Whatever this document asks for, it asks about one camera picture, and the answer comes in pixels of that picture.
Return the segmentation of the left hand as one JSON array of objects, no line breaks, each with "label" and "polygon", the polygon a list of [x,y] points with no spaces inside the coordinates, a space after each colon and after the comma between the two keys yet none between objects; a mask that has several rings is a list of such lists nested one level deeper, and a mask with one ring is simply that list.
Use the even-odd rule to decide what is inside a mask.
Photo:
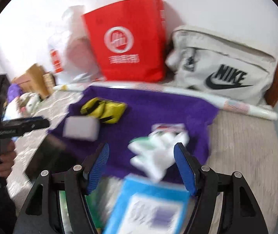
[{"label": "left hand", "polygon": [[0,177],[5,179],[8,178],[12,172],[16,156],[15,143],[13,141],[9,141],[6,152],[0,156]]}]

